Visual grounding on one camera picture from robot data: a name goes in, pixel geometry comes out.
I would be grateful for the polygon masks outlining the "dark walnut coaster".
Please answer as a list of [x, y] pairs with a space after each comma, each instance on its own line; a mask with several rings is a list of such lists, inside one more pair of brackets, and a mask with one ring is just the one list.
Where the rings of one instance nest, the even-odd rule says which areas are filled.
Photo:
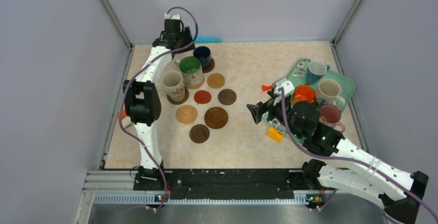
[[217, 98], [223, 105], [232, 105], [237, 100], [237, 94], [231, 89], [223, 89], [218, 93]]

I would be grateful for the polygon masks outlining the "dark blue mug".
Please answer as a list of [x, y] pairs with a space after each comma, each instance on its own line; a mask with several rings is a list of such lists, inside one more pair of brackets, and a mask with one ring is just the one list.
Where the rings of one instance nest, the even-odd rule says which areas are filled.
[[203, 69], [207, 69], [211, 65], [211, 51], [207, 46], [198, 46], [193, 51], [193, 56], [196, 57]]

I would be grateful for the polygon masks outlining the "green mug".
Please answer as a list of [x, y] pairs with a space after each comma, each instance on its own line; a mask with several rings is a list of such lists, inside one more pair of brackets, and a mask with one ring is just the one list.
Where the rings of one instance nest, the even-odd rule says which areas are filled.
[[189, 56], [181, 60], [175, 60], [174, 64], [181, 72], [184, 83], [197, 85], [205, 80], [201, 63], [196, 57]]

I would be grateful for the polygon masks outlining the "large brown wooden saucer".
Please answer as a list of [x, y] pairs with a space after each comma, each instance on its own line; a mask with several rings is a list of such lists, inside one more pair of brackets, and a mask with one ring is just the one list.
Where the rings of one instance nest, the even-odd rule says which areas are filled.
[[228, 113], [221, 107], [212, 107], [204, 115], [206, 125], [215, 130], [223, 128], [228, 119]]

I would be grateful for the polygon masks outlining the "cream seashell mug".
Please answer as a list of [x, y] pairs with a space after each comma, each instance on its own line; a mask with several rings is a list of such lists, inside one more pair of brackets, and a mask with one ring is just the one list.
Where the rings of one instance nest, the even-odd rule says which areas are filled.
[[170, 70], [163, 74], [162, 85], [166, 94], [174, 101], [180, 101], [185, 97], [185, 85], [182, 74], [176, 70]]

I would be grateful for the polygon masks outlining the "light wood coaster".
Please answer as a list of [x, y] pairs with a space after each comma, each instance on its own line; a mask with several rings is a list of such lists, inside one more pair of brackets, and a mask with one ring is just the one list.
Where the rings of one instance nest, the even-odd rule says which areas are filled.
[[225, 77], [220, 73], [213, 73], [207, 78], [207, 84], [213, 89], [219, 89], [225, 84]]

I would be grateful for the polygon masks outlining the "woven rattan coaster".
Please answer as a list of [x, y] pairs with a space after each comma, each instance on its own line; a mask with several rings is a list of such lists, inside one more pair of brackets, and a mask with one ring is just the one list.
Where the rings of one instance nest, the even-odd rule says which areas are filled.
[[203, 80], [203, 81], [201, 81], [201, 82], [200, 82], [199, 84], [197, 84], [197, 85], [190, 85], [190, 84], [185, 83], [185, 86], [186, 86], [188, 89], [198, 89], [198, 88], [200, 88], [204, 83], [205, 83], [205, 81]]

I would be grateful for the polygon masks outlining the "red round coaster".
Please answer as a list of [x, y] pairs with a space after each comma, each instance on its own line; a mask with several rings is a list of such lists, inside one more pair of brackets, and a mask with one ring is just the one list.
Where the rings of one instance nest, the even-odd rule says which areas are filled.
[[197, 104], [207, 104], [211, 101], [212, 95], [206, 90], [199, 90], [194, 94], [194, 101]]

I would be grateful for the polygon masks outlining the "medium brown round coaster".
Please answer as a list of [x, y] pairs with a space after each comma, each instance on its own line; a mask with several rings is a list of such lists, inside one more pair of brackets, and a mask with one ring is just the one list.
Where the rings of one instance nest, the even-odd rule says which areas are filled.
[[185, 103], [188, 100], [189, 96], [190, 93], [188, 92], [188, 90], [185, 91], [185, 97], [180, 101], [174, 101], [169, 95], [166, 95], [168, 102], [170, 102], [173, 105], [181, 105]]

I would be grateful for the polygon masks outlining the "dark woven coaster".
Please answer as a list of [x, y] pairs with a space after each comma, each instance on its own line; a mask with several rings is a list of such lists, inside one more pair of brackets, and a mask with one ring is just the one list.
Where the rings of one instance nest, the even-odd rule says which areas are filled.
[[210, 137], [210, 131], [206, 125], [197, 124], [190, 129], [189, 136], [194, 143], [204, 143]]

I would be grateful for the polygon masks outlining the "cork coaster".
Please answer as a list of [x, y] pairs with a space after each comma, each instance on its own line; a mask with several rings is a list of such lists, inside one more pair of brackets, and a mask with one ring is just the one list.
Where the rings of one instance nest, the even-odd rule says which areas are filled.
[[176, 111], [176, 119], [182, 124], [193, 123], [198, 116], [197, 109], [192, 105], [183, 105]]

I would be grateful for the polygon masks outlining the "white blue mug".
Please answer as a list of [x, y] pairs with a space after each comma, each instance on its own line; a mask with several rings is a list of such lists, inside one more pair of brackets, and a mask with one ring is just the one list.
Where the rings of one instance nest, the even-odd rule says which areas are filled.
[[331, 68], [330, 65], [326, 65], [320, 61], [312, 61], [308, 64], [305, 73], [305, 82], [308, 85], [312, 85], [319, 81], [325, 73]]

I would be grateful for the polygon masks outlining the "cream large mug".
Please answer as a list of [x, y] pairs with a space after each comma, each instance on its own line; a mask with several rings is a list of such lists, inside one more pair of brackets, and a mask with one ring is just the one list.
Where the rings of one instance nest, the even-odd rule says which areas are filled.
[[340, 96], [341, 92], [341, 85], [337, 81], [330, 78], [322, 79], [315, 91], [316, 101], [319, 105], [332, 104], [341, 109], [346, 104], [345, 99]]

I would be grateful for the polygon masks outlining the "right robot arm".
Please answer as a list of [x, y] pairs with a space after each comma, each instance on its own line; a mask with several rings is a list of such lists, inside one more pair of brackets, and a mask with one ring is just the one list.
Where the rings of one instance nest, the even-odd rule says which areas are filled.
[[256, 124], [277, 120], [297, 147], [312, 156], [303, 164], [303, 183], [310, 189], [333, 188], [365, 199], [401, 223], [415, 223], [429, 177], [399, 170], [356, 146], [342, 132], [322, 122], [314, 104], [291, 105], [280, 95], [247, 104]]

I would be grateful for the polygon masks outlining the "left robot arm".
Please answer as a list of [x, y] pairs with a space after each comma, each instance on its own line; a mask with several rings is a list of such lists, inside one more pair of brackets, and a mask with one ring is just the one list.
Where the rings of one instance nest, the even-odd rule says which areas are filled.
[[152, 189], [162, 188], [166, 181], [158, 149], [156, 121], [161, 115], [162, 105], [157, 83], [176, 54], [194, 49], [191, 30], [183, 24], [180, 16], [165, 15], [164, 29], [153, 42], [142, 69], [123, 83], [122, 102], [137, 131], [135, 139], [142, 150], [140, 167], [151, 170], [146, 176], [146, 183]]

